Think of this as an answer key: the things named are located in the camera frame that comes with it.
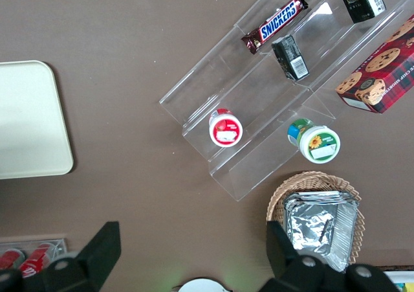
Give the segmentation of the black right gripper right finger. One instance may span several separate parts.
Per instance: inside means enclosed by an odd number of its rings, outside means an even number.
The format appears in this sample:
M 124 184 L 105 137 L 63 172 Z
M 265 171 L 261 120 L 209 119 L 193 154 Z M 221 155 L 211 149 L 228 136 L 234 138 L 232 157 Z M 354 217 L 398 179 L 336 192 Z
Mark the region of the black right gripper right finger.
M 299 254 L 278 221 L 267 222 L 266 250 L 274 274 L 267 291 L 343 291 L 343 274 L 317 257 Z

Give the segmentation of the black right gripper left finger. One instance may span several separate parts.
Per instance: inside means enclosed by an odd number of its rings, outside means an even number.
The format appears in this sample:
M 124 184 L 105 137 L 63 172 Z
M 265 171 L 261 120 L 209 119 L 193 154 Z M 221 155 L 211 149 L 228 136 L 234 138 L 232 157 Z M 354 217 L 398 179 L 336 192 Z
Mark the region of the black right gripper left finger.
M 76 255 L 44 270 L 45 291 L 99 291 L 121 255 L 120 224 L 108 221 Z

